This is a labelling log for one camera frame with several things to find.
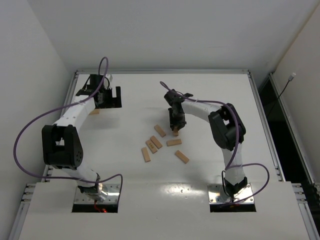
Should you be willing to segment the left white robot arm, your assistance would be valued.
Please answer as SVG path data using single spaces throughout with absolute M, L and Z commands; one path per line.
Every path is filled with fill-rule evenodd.
M 80 192 L 97 201 L 107 197 L 107 188 L 85 162 L 78 132 L 95 110 L 122 107 L 121 88 L 113 89 L 112 80 L 110 74 L 91 74 L 66 112 L 41 131 L 44 163 L 75 179 Z

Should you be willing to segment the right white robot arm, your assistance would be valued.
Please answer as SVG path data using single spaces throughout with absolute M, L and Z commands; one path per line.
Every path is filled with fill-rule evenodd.
M 224 164 L 224 190 L 233 197 L 244 188 L 248 179 L 242 167 L 241 148 L 246 128 L 234 106 L 230 103 L 218 105 L 187 99 L 191 94 L 178 94 L 169 90 L 164 99 L 169 104 L 169 125 L 178 132 L 187 124 L 185 114 L 193 115 L 209 123 L 215 143 L 221 148 Z

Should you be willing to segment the wooden block box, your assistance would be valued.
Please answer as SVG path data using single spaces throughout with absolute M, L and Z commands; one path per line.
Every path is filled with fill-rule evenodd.
M 100 109 L 99 108 L 96 108 L 96 109 L 94 109 L 93 111 L 91 111 L 90 113 L 89 113 L 89 115 L 98 115 L 100 113 Z

